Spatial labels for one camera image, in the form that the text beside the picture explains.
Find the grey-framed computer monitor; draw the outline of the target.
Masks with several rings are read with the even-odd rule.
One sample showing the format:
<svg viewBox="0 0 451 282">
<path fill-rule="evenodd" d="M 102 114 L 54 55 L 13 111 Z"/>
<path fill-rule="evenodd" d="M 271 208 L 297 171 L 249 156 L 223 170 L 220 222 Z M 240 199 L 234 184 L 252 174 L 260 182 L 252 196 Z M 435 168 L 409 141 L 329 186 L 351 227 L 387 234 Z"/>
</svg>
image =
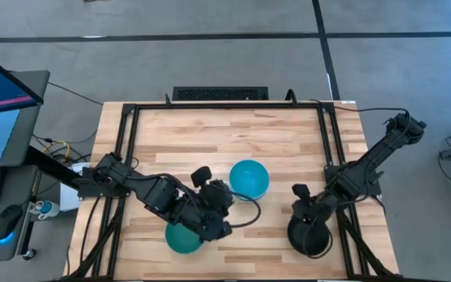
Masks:
<svg viewBox="0 0 451 282">
<path fill-rule="evenodd" d="M 23 82 L 41 98 L 50 78 L 47 70 L 11 71 L 10 74 Z M 24 108 L 16 119 L 9 141 L 2 153 L 0 167 L 14 167 L 23 164 L 38 118 L 40 106 Z"/>
</svg>

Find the blue bowl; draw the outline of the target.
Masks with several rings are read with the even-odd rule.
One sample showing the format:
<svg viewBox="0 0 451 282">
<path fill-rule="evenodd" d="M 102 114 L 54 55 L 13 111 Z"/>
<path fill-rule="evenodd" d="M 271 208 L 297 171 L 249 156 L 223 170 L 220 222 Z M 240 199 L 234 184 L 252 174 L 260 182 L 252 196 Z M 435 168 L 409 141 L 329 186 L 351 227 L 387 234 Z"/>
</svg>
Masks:
<svg viewBox="0 0 451 282">
<path fill-rule="evenodd" d="M 229 184 L 232 191 L 258 200 L 269 188 L 269 173 L 257 161 L 239 161 L 229 172 Z"/>
</svg>

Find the white box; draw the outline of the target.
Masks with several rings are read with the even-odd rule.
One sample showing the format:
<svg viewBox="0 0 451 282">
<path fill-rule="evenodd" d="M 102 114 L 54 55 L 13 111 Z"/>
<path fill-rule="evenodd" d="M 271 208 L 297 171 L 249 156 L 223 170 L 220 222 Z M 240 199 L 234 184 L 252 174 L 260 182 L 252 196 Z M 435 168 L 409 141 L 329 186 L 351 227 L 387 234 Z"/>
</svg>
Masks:
<svg viewBox="0 0 451 282">
<path fill-rule="evenodd" d="M 82 174 L 83 168 L 89 168 L 90 164 L 88 162 L 80 162 L 77 164 L 72 164 L 70 169 L 78 174 Z M 60 211 L 68 212 L 71 210 L 78 209 L 80 205 L 80 200 L 78 197 L 78 192 L 69 187 L 68 185 L 60 184 Z"/>
</svg>

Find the black desk support bar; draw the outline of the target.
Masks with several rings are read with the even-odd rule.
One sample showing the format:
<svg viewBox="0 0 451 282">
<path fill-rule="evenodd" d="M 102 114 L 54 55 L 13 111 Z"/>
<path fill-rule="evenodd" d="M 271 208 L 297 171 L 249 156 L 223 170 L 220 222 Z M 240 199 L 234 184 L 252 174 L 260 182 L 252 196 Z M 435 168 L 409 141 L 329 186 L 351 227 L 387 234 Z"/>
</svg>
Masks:
<svg viewBox="0 0 451 282">
<path fill-rule="evenodd" d="M 31 145 L 28 146 L 24 165 L 35 165 L 44 173 L 52 176 L 67 186 L 77 190 L 78 186 L 74 183 L 75 179 L 79 179 L 80 175 L 70 168 L 60 164 L 58 161 L 48 157 L 45 153 L 37 150 Z"/>
</svg>

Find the black bowl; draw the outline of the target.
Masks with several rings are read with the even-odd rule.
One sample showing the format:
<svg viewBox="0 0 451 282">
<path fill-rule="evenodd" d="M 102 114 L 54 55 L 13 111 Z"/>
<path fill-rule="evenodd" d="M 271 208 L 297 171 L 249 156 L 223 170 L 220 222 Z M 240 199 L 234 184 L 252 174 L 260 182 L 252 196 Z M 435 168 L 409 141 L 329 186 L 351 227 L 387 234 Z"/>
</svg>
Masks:
<svg viewBox="0 0 451 282">
<path fill-rule="evenodd" d="M 330 229 L 317 217 L 299 219 L 293 216 L 287 226 L 287 238 L 294 250 L 310 259 L 321 259 L 334 244 Z"/>
</svg>

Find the black aluminium table frame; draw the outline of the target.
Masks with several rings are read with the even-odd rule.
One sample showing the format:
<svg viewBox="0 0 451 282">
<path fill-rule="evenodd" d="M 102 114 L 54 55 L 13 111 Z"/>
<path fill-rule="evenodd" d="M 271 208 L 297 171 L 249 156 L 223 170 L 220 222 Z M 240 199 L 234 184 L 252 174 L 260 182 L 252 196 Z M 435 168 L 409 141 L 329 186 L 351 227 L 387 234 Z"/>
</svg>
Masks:
<svg viewBox="0 0 451 282">
<path fill-rule="evenodd" d="M 238 229 L 181 255 L 164 239 L 166 224 L 135 197 L 83 200 L 60 282 L 151 280 L 318 280 L 365 273 L 363 256 L 337 218 L 334 244 L 322 258 L 296 252 L 287 239 L 291 187 L 324 188 L 324 169 L 362 156 L 363 127 L 352 102 L 109 102 L 103 106 L 92 161 L 119 153 L 145 174 L 167 172 L 190 184 L 208 166 L 228 179 L 242 160 L 262 163 L 269 189 L 258 206 L 237 201 Z"/>
</svg>

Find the black vented box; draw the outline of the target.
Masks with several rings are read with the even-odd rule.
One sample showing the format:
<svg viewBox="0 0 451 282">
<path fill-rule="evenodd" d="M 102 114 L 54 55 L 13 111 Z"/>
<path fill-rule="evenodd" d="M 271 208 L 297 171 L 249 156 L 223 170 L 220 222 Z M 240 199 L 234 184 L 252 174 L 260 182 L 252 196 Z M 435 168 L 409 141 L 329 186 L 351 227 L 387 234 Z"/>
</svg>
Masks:
<svg viewBox="0 0 451 282">
<path fill-rule="evenodd" d="M 220 101 L 220 100 L 269 100 L 269 88 L 265 86 L 179 86 L 173 88 L 174 101 Z"/>
</svg>

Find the black computer mouse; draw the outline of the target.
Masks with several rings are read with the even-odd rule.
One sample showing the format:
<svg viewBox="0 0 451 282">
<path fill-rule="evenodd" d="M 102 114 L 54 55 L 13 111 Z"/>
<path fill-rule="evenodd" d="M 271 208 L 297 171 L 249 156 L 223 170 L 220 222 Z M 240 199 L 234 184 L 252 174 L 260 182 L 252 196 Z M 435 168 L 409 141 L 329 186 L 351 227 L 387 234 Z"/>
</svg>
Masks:
<svg viewBox="0 0 451 282">
<path fill-rule="evenodd" d="M 12 204 L 2 211 L 0 214 L 0 240 L 5 240 L 13 233 L 22 214 L 23 210 L 18 204 Z"/>
</svg>

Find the teal bowl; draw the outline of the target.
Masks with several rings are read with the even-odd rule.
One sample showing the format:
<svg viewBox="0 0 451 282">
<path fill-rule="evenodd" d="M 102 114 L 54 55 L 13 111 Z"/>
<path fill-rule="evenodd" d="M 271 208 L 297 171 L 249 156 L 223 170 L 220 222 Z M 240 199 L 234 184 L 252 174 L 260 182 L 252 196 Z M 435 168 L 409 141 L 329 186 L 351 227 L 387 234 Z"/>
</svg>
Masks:
<svg viewBox="0 0 451 282">
<path fill-rule="evenodd" d="M 199 250 L 203 242 L 197 234 L 182 224 L 167 224 L 164 238 L 171 250 L 182 255 L 188 255 Z"/>
</svg>

